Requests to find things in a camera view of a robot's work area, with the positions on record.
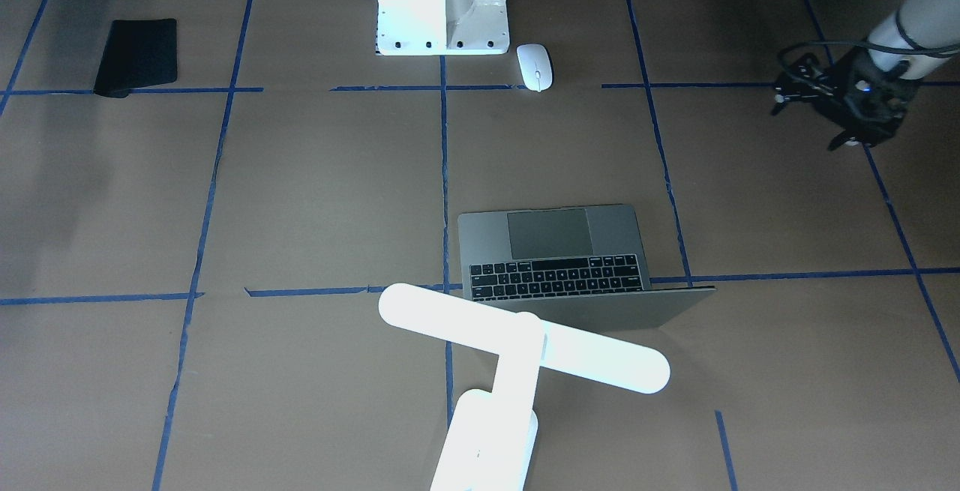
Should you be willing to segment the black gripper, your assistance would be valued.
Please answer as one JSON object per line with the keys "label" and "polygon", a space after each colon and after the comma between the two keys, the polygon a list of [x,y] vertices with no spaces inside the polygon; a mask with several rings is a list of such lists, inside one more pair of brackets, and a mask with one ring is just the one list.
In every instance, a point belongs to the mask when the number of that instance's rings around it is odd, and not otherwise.
{"label": "black gripper", "polygon": [[842,129],[827,149],[873,148],[895,138],[922,84],[905,78],[911,64],[908,55],[895,54],[892,67],[882,70],[867,50],[851,50],[827,71],[834,89],[823,114]]}

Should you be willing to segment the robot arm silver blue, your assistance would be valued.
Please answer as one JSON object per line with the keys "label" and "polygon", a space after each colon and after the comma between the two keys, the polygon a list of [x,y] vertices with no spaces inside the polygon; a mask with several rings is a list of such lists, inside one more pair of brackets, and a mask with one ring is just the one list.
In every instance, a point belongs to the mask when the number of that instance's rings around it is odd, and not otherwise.
{"label": "robot arm silver blue", "polygon": [[832,37],[778,54],[777,108],[805,103],[838,133],[829,150],[894,138],[927,79],[958,58],[958,0],[833,0]]}

